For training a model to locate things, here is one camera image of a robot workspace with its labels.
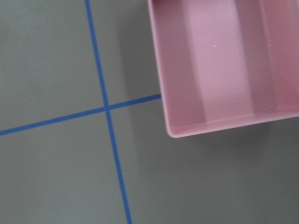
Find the pink plastic bin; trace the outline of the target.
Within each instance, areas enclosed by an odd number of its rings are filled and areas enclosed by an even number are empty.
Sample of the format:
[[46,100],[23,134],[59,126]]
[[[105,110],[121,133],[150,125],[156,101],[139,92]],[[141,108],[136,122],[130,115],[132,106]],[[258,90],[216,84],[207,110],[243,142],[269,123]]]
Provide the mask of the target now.
[[299,115],[296,0],[150,0],[173,138]]

